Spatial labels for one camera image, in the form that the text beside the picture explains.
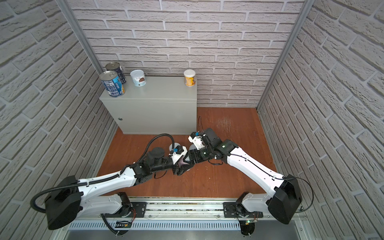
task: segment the cabinet door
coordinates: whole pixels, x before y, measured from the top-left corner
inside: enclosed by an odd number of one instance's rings
[[[196,131],[196,102],[103,103],[124,134],[190,135]]]

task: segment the can label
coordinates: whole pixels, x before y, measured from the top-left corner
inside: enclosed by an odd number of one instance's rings
[[[119,76],[119,81],[124,84],[127,82],[127,80],[125,79],[125,75],[124,75],[124,72],[122,71],[122,68],[121,66],[119,66],[118,68],[115,68],[115,69],[111,69],[112,71],[115,71],[118,73],[118,76]]]
[[[119,76],[115,77],[112,80],[102,82],[111,97],[120,97],[125,92],[122,83],[119,81]]]
[[[196,81],[195,81],[195,77],[191,77],[191,78],[188,78],[188,77],[184,77],[185,78],[185,84],[188,86],[188,87],[192,87],[195,85]]]
[[[134,78],[132,77],[132,81],[133,81],[133,84],[135,84],[135,86],[144,86],[147,81],[145,80],[145,76],[142,75],[141,77],[138,77],[138,78]]]

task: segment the blue can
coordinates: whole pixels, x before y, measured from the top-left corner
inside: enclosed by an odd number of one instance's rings
[[[119,81],[118,73],[115,71],[106,71],[100,74],[100,80],[111,97],[120,97],[124,94],[124,87]]]
[[[105,69],[107,71],[115,71],[118,73],[119,80],[122,84],[126,83],[127,80],[125,80],[124,72],[122,71],[121,65],[118,62],[110,62],[107,65],[105,65]]]

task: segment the black cover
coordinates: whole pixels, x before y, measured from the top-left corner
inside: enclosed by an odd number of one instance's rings
[[[64,178],[59,186],[75,184],[75,176]],[[82,192],[78,187],[71,187],[51,192],[45,199],[45,209],[48,221],[48,229],[55,230],[71,223],[81,210],[80,202]]]
[[[288,180],[284,180],[275,195],[267,201],[269,212],[283,224],[290,222],[302,200],[297,179],[291,174],[286,178]]]

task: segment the vent slot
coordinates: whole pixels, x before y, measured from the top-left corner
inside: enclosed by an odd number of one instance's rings
[[[114,228],[117,220],[108,220]],[[240,230],[237,220],[138,220],[116,230]],[[108,230],[102,220],[75,220],[69,230]]]

